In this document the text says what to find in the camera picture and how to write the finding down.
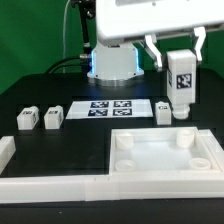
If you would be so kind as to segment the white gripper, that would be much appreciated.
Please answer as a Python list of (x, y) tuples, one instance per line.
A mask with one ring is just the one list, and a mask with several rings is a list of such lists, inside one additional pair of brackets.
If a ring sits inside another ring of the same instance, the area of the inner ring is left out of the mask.
[(155, 34), (196, 27), (194, 52), (201, 63), (206, 39), (204, 26), (223, 22), (224, 0), (96, 0), (100, 42), (122, 43), (124, 39), (146, 35), (145, 50), (158, 71), (163, 63)]

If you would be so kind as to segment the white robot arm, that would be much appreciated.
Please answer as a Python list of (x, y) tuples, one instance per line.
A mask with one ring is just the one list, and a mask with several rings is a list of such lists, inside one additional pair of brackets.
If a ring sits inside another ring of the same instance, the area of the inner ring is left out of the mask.
[(194, 47), (181, 52), (180, 64), (194, 66), (202, 60), (206, 34), (224, 29), (224, 0), (71, 0), (71, 5), (96, 19), (87, 77), (103, 85), (123, 85), (144, 74), (136, 42), (161, 70), (164, 59), (156, 42), (191, 35)]

